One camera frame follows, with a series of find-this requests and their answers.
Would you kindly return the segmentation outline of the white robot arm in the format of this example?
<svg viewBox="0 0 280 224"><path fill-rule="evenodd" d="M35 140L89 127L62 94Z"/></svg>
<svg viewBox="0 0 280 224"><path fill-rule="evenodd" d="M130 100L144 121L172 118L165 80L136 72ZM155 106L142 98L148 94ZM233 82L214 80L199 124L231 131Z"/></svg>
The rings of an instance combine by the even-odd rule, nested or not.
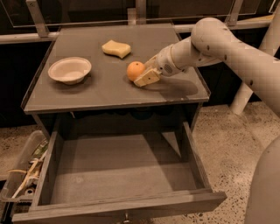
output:
<svg viewBox="0 0 280 224"><path fill-rule="evenodd" d="M206 17L192 28L191 36L169 45L144 63L135 80L143 87L188 67L224 62L277 115L280 116L280 59L278 10L256 49L238 38L217 18ZM244 224L280 224L280 136L264 150L252 178Z"/></svg>

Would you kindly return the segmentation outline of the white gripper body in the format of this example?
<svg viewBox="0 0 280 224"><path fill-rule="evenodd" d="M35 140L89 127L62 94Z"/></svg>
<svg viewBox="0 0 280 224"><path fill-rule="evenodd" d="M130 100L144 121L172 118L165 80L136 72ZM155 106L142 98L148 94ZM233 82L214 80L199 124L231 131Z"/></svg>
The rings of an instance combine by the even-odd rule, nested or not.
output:
<svg viewBox="0 0 280 224"><path fill-rule="evenodd" d="M163 76L173 76L187 69L186 56L175 45L168 45L156 56L156 69Z"/></svg>

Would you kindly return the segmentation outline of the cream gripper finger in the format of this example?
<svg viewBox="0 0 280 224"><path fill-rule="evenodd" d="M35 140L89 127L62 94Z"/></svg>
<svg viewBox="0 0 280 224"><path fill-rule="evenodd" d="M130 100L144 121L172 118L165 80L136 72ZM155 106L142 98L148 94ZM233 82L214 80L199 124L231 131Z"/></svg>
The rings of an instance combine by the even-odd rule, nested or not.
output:
<svg viewBox="0 0 280 224"><path fill-rule="evenodd" d="M148 61L144 63L146 69L156 68L157 67L157 56L154 55Z"/></svg>
<svg viewBox="0 0 280 224"><path fill-rule="evenodd" d="M160 80L160 72L156 68L150 68L134 80L137 87L144 87Z"/></svg>

